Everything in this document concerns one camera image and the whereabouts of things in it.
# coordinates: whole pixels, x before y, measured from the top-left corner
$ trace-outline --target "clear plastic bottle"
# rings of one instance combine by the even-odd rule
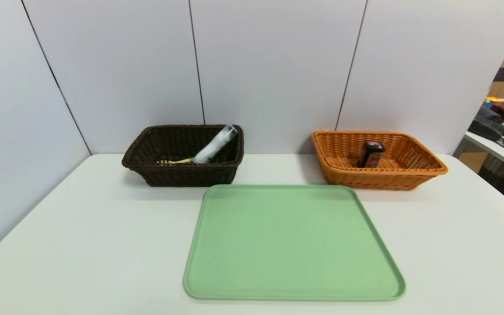
[[[205,164],[211,162],[214,156],[222,149],[229,141],[238,134],[238,130],[228,124],[194,157],[194,163]]]

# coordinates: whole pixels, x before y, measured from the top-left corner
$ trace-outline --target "plastic tray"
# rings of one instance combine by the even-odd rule
[[[216,185],[184,288],[198,299],[388,301],[406,285],[351,189]]]

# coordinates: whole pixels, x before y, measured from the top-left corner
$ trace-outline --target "woven texture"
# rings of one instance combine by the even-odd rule
[[[244,132],[238,134],[208,164],[158,164],[158,160],[192,158],[224,125],[169,125],[148,127],[132,143],[122,165],[137,172],[149,186],[209,187],[230,184],[244,155]]]
[[[317,131],[312,141],[324,178],[353,188],[412,190],[448,168],[415,138],[396,132]],[[378,168],[358,168],[365,141],[384,144]]]

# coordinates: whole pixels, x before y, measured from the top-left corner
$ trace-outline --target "white counter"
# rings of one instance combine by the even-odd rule
[[[206,188],[87,159],[0,243],[0,315],[504,314],[504,196],[451,156],[414,191],[356,189],[404,275],[392,302],[198,301],[182,276]],[[234,184],[324,183],[311,155],[246,155]]]
[[[474,145],[479,146],[489,154],[504,162],[504,147],[498,145],[496,142],[486,139],[482,136],[478,136],[477,134],[469,131],[466,131],[466,134],[464,134],[464,139],[472,142]]]

